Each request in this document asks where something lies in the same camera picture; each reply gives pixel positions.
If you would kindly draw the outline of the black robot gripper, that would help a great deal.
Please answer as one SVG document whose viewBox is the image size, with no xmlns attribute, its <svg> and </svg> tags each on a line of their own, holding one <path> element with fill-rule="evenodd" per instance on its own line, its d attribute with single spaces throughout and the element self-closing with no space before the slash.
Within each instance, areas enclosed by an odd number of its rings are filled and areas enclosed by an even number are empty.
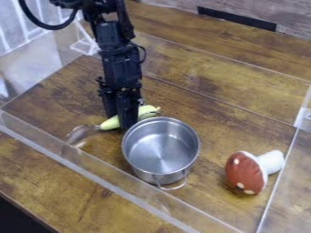
<svg viewBox="0 0 311 233">
<path fill-rule="evenodd" d="M 144 50 L 131 42 L 133 27 L 119 22 L 99 22 L 94 26 L 99 48 L 102 78 L 98 78 L 101 103 L 106 117 L 118 116 L 121 128 L 137 122 Z"/>
</svg>

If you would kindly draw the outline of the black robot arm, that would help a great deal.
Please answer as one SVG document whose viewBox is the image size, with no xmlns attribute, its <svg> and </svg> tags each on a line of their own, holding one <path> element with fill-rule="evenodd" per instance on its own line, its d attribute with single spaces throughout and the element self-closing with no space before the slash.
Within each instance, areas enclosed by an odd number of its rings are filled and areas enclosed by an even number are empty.
<svg viewBox="0 0 311 233">
<path fill-rule="evenodd" d="M 141 99 L 141 46 L 131 42 L 133 25 L 123 0 L 49 0 L 59 8 L 81 10 L 98 45 L 102 76 L 98 96 L 107 117 L 121 128 L 137 122 Z"/>
</svg>

